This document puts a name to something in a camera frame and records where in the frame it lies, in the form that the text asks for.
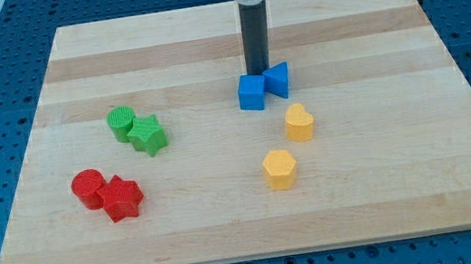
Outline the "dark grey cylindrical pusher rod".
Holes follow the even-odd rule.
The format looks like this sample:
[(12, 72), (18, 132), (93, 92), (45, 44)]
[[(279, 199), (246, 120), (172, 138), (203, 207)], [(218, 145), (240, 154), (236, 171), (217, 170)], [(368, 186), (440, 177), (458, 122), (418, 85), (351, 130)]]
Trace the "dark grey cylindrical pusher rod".
[(238, 7), (247, 74), (261, 75), (269, 66), (266, 2)]

